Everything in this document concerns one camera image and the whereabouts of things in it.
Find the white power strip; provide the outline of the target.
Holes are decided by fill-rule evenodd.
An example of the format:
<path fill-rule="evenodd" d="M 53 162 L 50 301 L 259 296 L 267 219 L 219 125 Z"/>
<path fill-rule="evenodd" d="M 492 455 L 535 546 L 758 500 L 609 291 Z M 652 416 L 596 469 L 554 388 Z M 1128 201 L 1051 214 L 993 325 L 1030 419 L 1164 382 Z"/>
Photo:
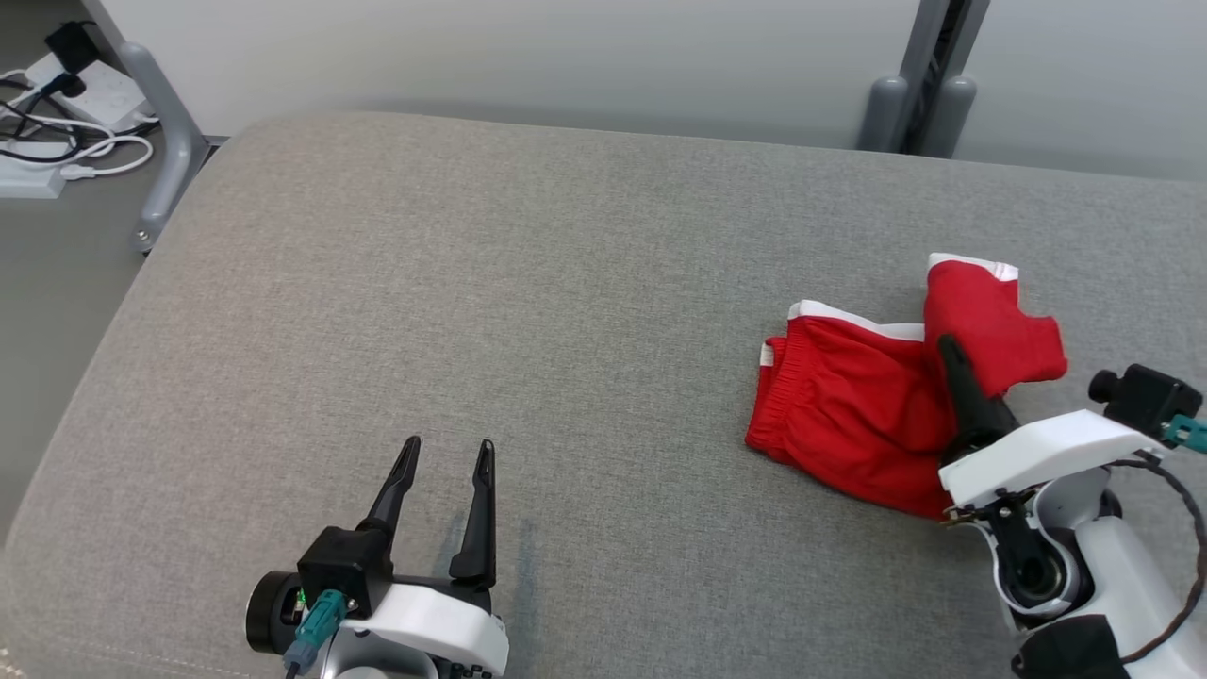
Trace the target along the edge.
<path fill-rule="evenodd" d="M 83 89 L 77 95 L 63 90 L 52 94 L 53 103 L 70 111 L 76 119 L 84 119 L 113 131 L 132 129 L 154 122 L 154 109 L 142 95 L 132 77 L 103 62 L 87 65 L 76 75 Z"/>

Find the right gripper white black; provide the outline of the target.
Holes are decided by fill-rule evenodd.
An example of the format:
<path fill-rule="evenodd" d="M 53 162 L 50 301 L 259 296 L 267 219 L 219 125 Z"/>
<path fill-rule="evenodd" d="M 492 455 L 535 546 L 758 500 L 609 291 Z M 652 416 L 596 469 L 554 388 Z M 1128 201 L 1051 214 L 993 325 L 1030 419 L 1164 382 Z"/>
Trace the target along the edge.
<path fill-rule="evenodd" d="M 1039 522 L 1091 522 L 1108 513 L 1108 467 L 1133 453 L 1164 460 L 1162 441 L 1081 411 L 1021 425 L 1001 397 L 984 394 L 966 349 L 954 335 L 938 339 L 954 438 L 938 478 L 951 504 L 947 522 L 982 522 L 1001 501 L 1030 504 Z"/>

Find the grey metal partition post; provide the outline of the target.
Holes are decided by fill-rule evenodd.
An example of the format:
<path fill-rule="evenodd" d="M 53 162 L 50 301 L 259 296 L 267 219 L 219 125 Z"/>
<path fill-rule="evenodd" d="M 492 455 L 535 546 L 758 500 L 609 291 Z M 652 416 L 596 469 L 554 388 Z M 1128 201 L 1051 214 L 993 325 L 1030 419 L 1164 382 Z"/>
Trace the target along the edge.
<path fill-rule="evenodd" d="M 919 156 L 919 141 L 941 82 L 960 75 L 970 78 L 966 66 L 989 8 L 990 0 L 919 0 L 917 21 L 900 68 L 910 87 L 898 129 L 903 154 Z"/>

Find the grey fabric sofa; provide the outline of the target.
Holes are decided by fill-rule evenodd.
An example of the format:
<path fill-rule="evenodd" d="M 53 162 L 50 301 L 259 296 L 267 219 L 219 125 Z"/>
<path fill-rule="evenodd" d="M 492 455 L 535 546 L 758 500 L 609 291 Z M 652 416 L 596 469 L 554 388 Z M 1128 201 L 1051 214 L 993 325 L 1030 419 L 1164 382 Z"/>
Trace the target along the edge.
<path fill-rule="evenodd" d="M 142 263 L 0 558 L 27 679 L 282 679 L 244 615 L 422 437 L 396 568 L 441 575 L 497 447 L 507 679 L 1010 679 L 973 529 L 744 444 L 801 298 L 921 314 L 1013 263 L 1069 373 L 1207 391 L 1207 182 L 401 113 L 223 144 Z"/>

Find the black power plug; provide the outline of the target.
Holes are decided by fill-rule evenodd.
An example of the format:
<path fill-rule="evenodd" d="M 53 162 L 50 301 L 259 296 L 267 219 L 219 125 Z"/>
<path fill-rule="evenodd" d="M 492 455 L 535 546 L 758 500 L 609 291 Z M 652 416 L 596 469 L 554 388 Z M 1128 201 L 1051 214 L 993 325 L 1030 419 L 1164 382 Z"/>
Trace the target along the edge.
<path fill-rule="evenodd" d="M 103 57 L 103 51 L 91 39 L 88 25 L 93 25 L 91 19 L 66 22 L 43 40 L 59 65 L 56 77 L 43 87 L 48 94 L 77 98 L 87 90 L 78 74 Z"/>

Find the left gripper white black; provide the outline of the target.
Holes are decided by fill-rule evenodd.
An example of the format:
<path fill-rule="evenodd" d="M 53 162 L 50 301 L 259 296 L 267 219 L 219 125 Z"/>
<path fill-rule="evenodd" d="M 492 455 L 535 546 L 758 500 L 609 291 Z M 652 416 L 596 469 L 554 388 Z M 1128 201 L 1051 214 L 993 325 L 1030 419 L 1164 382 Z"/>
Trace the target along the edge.
<path fill-rule="evenodd" d="M 406 439 L 389 469 L 371 513 L 358 529 L 392 540 L 401 508 L 410 491 L 422 447 L 420 437 Z M 450 560 L 454 583 L 432 576 L 406 576 L 387 589 L 371 617 L 342 624 L 342 679 L 502 679 L 511 640 L 494 613 L 497 576 L 496 451 L 480 441 L 473 498 L 460 551 Z"/>

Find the grey cylindrical post foot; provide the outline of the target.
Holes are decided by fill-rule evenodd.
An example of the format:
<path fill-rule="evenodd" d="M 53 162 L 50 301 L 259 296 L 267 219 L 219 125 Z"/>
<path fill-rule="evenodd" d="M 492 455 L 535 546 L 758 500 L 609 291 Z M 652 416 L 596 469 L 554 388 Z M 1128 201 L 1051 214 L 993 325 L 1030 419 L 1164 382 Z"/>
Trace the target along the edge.
<path fill-rule="evenodd" d="M 871 82 L 856 150 L 867 152 L 900 151 L 900 116 L 905 111 L 909 82 L 900 75 L 887 75 Z"/>
<path fill-rule="evenodd" d="M 919 137 L 919 156 L 954 158 L 975 98 L 976 83 L 969 77 L 960 75 L 941 82 Z"/>

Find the white flat adapter box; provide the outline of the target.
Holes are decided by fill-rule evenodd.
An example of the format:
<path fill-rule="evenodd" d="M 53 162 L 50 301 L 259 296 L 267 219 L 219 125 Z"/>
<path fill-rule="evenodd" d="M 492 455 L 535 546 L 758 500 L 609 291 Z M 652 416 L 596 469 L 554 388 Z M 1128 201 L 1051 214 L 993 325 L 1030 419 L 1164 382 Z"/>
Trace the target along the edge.
<path fill-rule="evenodd" d="M 58 166 L 25 166 L 0 156 L 0 199 L 57 199 L 65 185 Z"/>

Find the red shorts with white trim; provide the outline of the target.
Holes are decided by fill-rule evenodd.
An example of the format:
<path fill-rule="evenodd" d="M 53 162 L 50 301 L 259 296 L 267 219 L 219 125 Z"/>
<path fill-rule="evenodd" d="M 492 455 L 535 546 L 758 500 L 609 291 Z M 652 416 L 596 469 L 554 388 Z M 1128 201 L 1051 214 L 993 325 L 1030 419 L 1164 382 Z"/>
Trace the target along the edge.
<path fill-rule="evenodd" d="M 858 501 L 941 519 L 939 458 L 956 425 L 940 336 L 958 340 L 990 397 L 1065 377 L 1068 362 L 1059 322 L 1024 312 L 1018 267 L 934 253 L 926 289 L 919 323 L 791 306 L 760 351 L 747 446 Z"/>

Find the grey metal desk leg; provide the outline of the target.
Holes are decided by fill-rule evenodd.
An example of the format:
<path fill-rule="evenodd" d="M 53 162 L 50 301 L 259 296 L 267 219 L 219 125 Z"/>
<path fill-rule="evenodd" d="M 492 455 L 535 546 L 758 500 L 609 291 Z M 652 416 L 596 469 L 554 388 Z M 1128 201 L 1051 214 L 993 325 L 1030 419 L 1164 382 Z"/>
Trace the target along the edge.
<path fill-rule="evenodd" d="M 140 210 L 132 235 L 139 253 L 150 254 L 162 238 L 167 222 L 181 201 L 189 182 L 200 172 L 211 145 L 192 119 L 186 105 L 163 72 L 152 52 L 142 43 L 132 42 L 121 34 L 115 19 L 104 8 L 103 0 L 81 0 L 87 12 L 98 22 L 104 39 L 116 49 L 126 72 L 138 83 L 147 103 L 159 118 L 163 134 L 162 166 L 151 186 L 145 206 Z"/>

